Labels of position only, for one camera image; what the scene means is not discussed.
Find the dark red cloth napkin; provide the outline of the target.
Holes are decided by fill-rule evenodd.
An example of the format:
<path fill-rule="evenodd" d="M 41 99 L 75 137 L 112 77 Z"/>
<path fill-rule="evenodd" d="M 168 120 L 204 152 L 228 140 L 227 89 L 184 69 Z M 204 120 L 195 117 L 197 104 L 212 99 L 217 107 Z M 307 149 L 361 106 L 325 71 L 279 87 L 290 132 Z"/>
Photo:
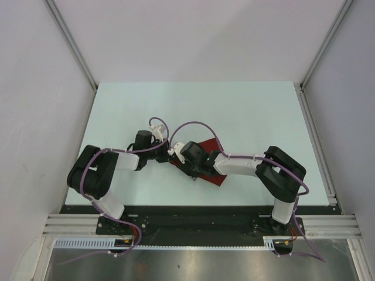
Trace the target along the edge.
<path fill-rule="evenodd" d="M 220 175 L 213 167 L 214 160 L 220 153 L 215 138 L 199 143 L 190 141 L 179 146 L 178 155 L 173 154 L 170 157 L 170 164 L 176 166 L 193 180 L 200 178 L 221 186 L 226 176 Z"/>

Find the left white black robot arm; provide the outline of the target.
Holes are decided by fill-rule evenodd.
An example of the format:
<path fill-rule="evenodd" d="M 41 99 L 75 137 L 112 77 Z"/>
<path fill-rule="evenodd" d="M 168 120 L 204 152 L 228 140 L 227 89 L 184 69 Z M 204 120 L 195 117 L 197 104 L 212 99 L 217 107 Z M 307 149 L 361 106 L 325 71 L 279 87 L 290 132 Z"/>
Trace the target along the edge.
<path fill-rule="evenodd" d="M 149 160 L 169 161 L 169 142 L 163 137 L 164 125 L 140 130 L 126 150 L 100 149 L 87 145 L 67 176 L 67 185 L 87 198 L 100 214 L 111 217 L 109 227 L 117 234 L 129 229 L 129 219 L 123 216 L 125 207 L 111 191 L 116 171 L 140 171 Z"/>

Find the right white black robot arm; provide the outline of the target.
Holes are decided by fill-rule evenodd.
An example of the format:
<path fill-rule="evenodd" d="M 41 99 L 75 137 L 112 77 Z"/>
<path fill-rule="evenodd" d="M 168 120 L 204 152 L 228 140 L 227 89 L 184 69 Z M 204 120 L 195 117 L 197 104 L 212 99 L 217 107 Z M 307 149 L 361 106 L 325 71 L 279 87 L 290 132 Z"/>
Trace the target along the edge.
<path fill-rule="evenodd" d="M 306 169 L 276 146 L 262 156 L 225 156 L 215 139 L 204 142 L 177 142 L 172 163 L 191 179 L 203 179 L 221 186 L 228 175 L 258 178 L 274 197 L 274 207 L 266 229 L 285 235 L 291 229 L 291 217 Z"/>

